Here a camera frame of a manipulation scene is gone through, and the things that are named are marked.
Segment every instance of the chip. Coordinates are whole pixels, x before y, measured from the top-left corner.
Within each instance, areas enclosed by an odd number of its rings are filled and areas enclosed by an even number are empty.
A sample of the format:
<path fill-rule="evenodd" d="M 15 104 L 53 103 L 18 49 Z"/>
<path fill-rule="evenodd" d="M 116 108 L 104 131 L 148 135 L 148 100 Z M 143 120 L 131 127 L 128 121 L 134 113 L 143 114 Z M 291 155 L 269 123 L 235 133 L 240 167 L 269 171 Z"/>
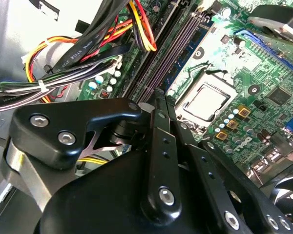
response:
<path fill-rule="evenodd" d="M 234 120 L 230 120 L 229 123 L 227 123 L 227 127 L 231 129 L 236 129 L 238 125 L 239 123 Z"/>
<path fill-rule="evenodd" d="M 217 135 L 216 135 L 216 138 L 219 139 L 219 140 L 225 140 L 227 139 L 228 137 L 228 134 L 224 131 L 220 131 Z"/>
<path fill-rule="evenodd" d="M 277 105 L 281 106 L 286 103 L 292 96 L 287 93 L 285 90 L 277 87 L 271 94 L 269 94 L 268 98 L 276 103 Z"/>
<path fill-rule="evenodd" d="M 224 44 L 227 44 L 230 40 L 230 37 L 228 37 L 227 35 L 224 35 L 223 38 L 221 38 L 221 42 Z"/>
<path fill-rule="evenodd" d="M 279 117 L 279 120 L 285 120 L 287 118 L 287 115 L 283 114 L 282 116 Z"/>
<path fill-rule="evenodd" d="M 251 111 L 248 108 L 246 108 L 244 105 L 239 105 L 238 110 L 239 110 L 238 115 L 243 118 L 246 118 L 251 113 Z"/>

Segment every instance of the expansion slot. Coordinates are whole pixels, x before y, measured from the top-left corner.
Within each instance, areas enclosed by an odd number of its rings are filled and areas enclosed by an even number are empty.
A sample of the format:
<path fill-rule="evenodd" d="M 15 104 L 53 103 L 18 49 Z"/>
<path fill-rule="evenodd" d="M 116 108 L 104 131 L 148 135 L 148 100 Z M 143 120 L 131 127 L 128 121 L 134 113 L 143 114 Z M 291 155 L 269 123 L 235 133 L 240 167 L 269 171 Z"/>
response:
<path fill-rule="evenodd" d="M 273 56 L 277 61 L 281 62 L 283 65 L 285 65 L 287 68 L 289 68 L 291 71 L 293 71 L 293 65 L 288 62 L 285 58 L 282 58 L 278 55 L 277 52 L 275 52 L 273 49 L 265 45 L 258 37 L 256 37 L 253 33 L 247 31 L 247 30 L 240 30 L 235 33 L 236 36 L 241 35 L 249 38 L 253 43 L 260 46 L 262 49 L 264 49 L 267 53 L 269 53 L 271 56 Z"/>
<path fill-rule="evenodd" d="M 176 23 L 181 19 L 184 14 L 184 9 L 188 5 L 186 0 L 175 0 L 170 3 L 168 10 L 165 12 L 160 22 L 154 29 L 154 34 L 156 35 L 156 52 L 148 52 L 144 59 L 140 62 L 137 61 L 134 65 L 138 67 L 134 76 L 130 78 L 129 85 L 127 86 L 123 97 L 133 99 L 133 95 L 136 92 L 136 88 L 140 87 L 142 82 L 145 80 L 146 74 L 150 73 L 156 58 L 159 56 L 162 46 L 169 38 L 172 29 L 175 27 Z"/>

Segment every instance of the cable bundle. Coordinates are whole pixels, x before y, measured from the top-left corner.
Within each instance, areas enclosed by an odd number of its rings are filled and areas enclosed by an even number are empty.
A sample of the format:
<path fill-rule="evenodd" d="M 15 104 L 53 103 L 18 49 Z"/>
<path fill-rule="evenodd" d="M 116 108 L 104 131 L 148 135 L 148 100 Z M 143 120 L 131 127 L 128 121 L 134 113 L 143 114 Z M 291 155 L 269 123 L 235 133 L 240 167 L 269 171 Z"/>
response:
<path fill-rule="evenodd" d="M 131 45 L 125 44 L 112 48 L 106 48 L 105 45 L 115 41 L 131 28 L 133 28 L 135 42 L 141 51 L 156 51 L 156 43 L 147 16 L 139 1 L 134 1 L 141 15 L 132 0 L 105 0 L 93 22 L 80 37 L 55 36 L 41 42 L 26 59 L 25 72 L 28 82 L 3 81 L 0 83 L 2 91 L 0 92 L 0 112 L 39 99 L 42 103 L 50 103 L 52 98 L 61 98 L 68 85 L 94 78 L 113 69 L 119 62 L 118 55 L 128 52 Z M 130 12 L 131 19 L 119 23 L 119 12 L 125 6 Z M 53 42 L 74 45 L 55 64 L 51 75 L 38 80 L 33 74 L 35 60 L 40 52 Z M 51 93 L 60 87 L 62 87 L 60 94 L 52 96 Z"/>

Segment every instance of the yellow wire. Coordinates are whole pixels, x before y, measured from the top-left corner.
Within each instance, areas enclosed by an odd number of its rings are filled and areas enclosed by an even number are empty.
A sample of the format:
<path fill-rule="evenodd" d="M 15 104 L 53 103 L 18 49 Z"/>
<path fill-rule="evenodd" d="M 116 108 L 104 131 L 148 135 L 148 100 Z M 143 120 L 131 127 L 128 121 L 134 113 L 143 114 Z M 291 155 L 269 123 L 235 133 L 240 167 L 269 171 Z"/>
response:
<path fill-rule="evenodd" d="M 91 163 L 96 163 L 96 164 L 100 164 L 100 165 L 106 164 L 106 162 L 100 162 L 95 159 L 88 159 L 88 158 L 79 159 L 78 162 L 91 162 Z"/>
<path fill-rule="evenodd" d="M 139 31 L 140 31 L 140 35 L 141 35 L 141 38 L 142 38 L 143 45 L 145 46 L 147 51 L 150 51 L 150 50 L 156 51 L 156 48 L 154 48 L 154 46 L 148 40 L 148 38 L 147 38 L 147 36 L 146 36 L 146 34 L 145 34 L 144 30 L 143 30 L 143 26 L 141 24 L 141 20 L 139 18 L 138 11 L 137 11 L 135 5 L 133 4 L 132 0 L 129 1 L 129 5 L 132 8 L 133 14 L 134 14 L 135 19 L 137 21 L 137 25 L 138 25 L 138 28 L 139 28 Z"/>
<path fill-rule="evenodd" d="M 108 162 L 107 160 L 98 159 L 98 158 L 91 157 L 91 156 L 84 157 L 84 159 L 96 160 L 96 161 L 98 161 L 98 162 L 102 162 L 102 163 L 107 163 L 107 162 Z"/>
<path fill-rule="evenodd" d="M 49 39 L 48 41 L 49 42 L 54 42 L 54 41 L 57 41 L 57 40 L 70 40 L 68 38 L 63 38 L 63 37 L 53 37 L 51 39 Z M 30 83 L 32 83 L 33 81 L 31 80 L 30 78 L 30 72 L 29 72 L 29 63 L 30 63 L 30 60 L 31 58 L 33 57 L 33 55 L 35 53 L 37 53 L 39 50 L 42 50 L 43 48 L 45 48 L 47 46 L 47 44 L 45 42 L 43 42 L 42 44 L 40 44 L 36 49 L 34 49 L 32 52 L 29 53 L 29 56 L 27 57 L 26 59 L 26 65 L 25 65 L 25 71 L 26 71 L 26 75 L 27 75 L 27 79 Z"/>

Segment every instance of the zip tie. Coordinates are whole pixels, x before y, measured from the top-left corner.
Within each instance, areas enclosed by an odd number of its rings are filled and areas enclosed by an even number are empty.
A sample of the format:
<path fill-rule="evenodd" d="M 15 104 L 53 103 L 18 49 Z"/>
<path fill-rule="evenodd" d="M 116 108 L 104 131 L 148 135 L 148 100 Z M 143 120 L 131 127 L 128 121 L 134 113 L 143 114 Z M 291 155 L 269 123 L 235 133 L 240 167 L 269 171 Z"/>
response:
<path fill-rule="evenodd" d="M 46 88 L 46 86 L 45 86 L 43 80 L 41 80 L 41 79 L 38 80 L 38 85 L 39 85 L 39 87 L 40 87 L 40 89 L 41 89 L 41 92 L 46 93 L 46 92 L 49 91 L 49 89 Z"/>

